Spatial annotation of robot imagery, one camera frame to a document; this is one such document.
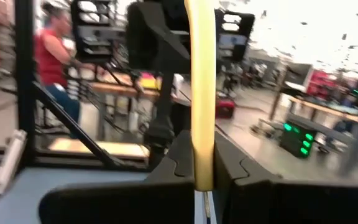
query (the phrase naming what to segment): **concrete floor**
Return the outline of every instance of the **concrete floor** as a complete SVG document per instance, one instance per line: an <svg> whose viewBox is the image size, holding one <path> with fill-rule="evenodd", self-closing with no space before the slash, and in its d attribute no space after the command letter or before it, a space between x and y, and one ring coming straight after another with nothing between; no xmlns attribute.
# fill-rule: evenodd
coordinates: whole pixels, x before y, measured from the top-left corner
<svg viewBox="0 0 358 224"><path fill-rule="evenodd" d="M10 80L0 80L0 85L10 82ZM183 92L190 95L190 87L184 85ZM236 97L237 104L251 106L258 108L258 110L238 108L234 119L217 120L216 123L248 155L261 163L270 172L281 174L285 179L319 182L358 182L358 166L349 178L342 179L336 175L339 156L335 153L331 153L325 158L318 156L317 153L312 153L308 160L301 160L280 149L274 141L260 138L250 133L250 126L256 124L260 118L267 119L273 95L268 90L239 90ZM286 109L280 108L277 111L276 119L282 120L285 113ZM92 105L83 105L80 125L92 138L96 137L97 114L97 109ZM331 125L336 119L323 115L318 120ZM10 136L15 127L15 97L0 91L0 146L4 145L5 138ZM111 130L109 130L108 136L108 139L112 141L128 141L127 139L118 139L119 135L114 134L114 131Z"/></svg>

